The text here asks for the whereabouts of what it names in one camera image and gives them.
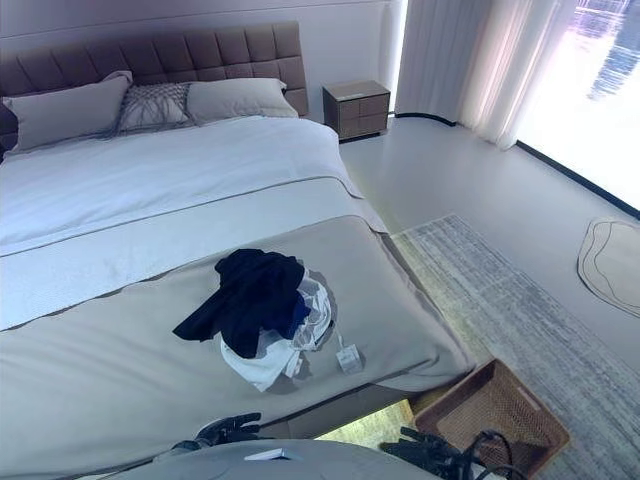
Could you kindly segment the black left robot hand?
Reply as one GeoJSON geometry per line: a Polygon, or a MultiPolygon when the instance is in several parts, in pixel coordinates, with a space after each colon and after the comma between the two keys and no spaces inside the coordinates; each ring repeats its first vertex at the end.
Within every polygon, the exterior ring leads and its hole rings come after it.
{"type": "Polygon", "coordinates": [[[253,412],[214,420],[200,429],[195,440],[218,445],[257,439],[261,417],[259,412],[253,412]]]}

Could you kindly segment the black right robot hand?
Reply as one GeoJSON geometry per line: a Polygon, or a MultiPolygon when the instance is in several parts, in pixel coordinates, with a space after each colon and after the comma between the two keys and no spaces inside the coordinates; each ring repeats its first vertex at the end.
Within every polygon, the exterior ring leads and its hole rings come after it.
{"type": "Polygon", "coordinates": [[[396,442],[381,442],[379,448],[414,466],[442,478],[457,479],[460,474],[460,451],[443,438],[408,427],[400,428],[396,442]]]}

